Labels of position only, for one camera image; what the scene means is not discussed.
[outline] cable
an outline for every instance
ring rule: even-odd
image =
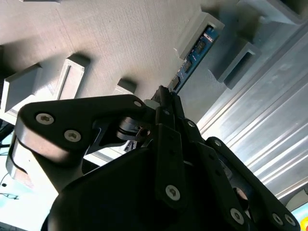
[[[0,144],[0,148],[9,148],[10,144]]]
[[[0,186],[2,185],[2,182],[4,180],[4,178],[8,175],[9,173],[5,174],[4,177],[2,178],[2,180],[0,181]],[[14,194],[10,194],[10,193],[1,193],[0,195],[5,196],[8,199],[13,199],[13,200],[19,200],[18,195],[14,195]]]
[[[0,186],[2,185],[2,182],[4,180],[4,178],[8,175],[9,173],[5,174],[4,177],[2,178],[2,180],[0,181]]]
[[[14,195],[14,194],[11,194],[11,193],[1,193],[0,192],[0,195],[5,196],[8,199],[19,200],[18,195]]]

